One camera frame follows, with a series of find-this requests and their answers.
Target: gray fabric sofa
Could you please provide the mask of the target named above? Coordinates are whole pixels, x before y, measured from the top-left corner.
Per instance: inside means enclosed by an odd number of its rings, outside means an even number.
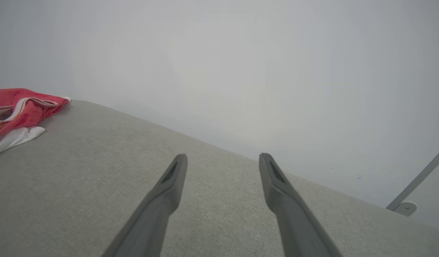
[[[40,125],[0,154],[0,256],[100,256],[179,153],[188,171],[161,256],[283,256],[258,156],[86,101]],[[439,256],[436,229],[285,175],[345,257]]]

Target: white fabric trim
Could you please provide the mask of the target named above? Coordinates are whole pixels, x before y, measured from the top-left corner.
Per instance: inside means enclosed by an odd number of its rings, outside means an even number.
[[[67,105],[71,104],[71,98],[69,96],[61,96],[61,97],[66,98],[69,101],[69,103]]]
[[[14,146],[26,143],[45,132],[43,127],[21,127],[0,138],[0,153]]]

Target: red cloth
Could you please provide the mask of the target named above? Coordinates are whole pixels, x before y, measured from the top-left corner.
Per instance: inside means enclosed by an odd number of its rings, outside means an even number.
[[[24,88],[0,89],[0,137],[20,127],[36,126],[70,101]]]

